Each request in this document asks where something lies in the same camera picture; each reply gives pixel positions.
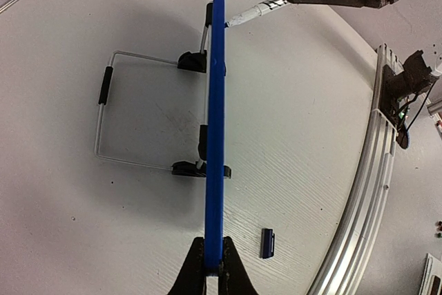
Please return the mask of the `blue marker cap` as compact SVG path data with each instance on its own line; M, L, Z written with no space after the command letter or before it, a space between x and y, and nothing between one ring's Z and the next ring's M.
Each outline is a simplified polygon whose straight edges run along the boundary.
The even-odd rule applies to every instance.
M269 259L274 256L274 245L276 235L273 229L263 228L260 246L261 259Z

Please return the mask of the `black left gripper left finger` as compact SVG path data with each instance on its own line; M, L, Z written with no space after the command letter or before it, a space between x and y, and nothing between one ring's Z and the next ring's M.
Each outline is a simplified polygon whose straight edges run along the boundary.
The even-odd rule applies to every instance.
M193 239L177 278L168 292L168 295L180 294L206 294L203 237Z

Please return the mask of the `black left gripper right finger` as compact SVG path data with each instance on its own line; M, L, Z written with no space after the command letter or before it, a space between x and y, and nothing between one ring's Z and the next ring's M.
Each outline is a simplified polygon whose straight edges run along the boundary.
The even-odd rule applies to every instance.
M230 236L223 238L218 294L257 294Z

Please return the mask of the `white blue marker pen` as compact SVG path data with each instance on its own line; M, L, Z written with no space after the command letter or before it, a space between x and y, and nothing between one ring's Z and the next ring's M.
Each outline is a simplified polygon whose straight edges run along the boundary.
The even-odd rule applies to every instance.
M266 14L269 14L270 12L273 12L275 10L278 10L280 8L284 8L285 6L289 5L288 0L265 0L262 1L252 8L245 10L244 12L241 12L240 14L235 15L230 20L228 20L225 24L225 28L230 28L233 26L239 26L241 24L244 24L248 21L251 21L252 19L256 19L258 17L264 16Z

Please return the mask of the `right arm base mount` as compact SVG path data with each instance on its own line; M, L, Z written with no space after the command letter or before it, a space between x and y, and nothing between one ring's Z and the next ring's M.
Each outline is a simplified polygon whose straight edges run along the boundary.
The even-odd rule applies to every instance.
M423 50L417 50L402 64L390 50L393 63L382 65L380 110L397 130L404 123L400 114L439 79L423 54Z

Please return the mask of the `blue framed whiteboard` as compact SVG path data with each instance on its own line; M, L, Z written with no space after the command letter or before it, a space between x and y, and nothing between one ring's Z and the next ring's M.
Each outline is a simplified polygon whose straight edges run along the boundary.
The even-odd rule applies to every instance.
M225 0L213 0L204 217L204 269L218 276L224 204Z

